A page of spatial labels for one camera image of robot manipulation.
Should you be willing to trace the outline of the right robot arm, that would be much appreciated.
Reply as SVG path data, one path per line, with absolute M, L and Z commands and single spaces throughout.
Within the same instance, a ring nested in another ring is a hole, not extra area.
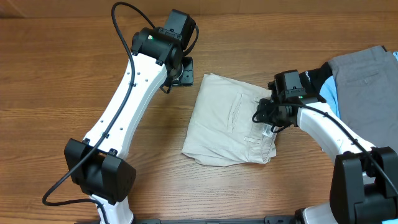
M 252 120 L 300 128 L 334 163 L 329 201 L 297 210 L 294 223 L 397 223 L 397 153 L 358 136 L 322 97 L 263 98 Z

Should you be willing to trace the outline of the beige khaki shorts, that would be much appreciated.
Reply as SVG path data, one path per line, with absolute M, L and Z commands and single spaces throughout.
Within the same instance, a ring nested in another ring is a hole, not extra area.
M 182 154 L 205 166 L 268 163 L 276 155 L 276 135 L 268 124 L 254 123 L 252 116 L 271 93 L 213 73 L 204 75 Z

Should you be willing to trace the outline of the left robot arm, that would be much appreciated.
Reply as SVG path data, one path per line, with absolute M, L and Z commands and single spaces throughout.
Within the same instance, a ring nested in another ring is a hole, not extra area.
M 70 139 L 65 146 L 68 177 L 96 205 L 100 223 L 134 222 L 127 199 L 136 178 L 126 162 L 131 141 L 156 91 L 169 93 L 190 74 L 192 36 L 198 36 L 196 25 L 136 33 L 125 74 L 100 119 L 82 141 Z

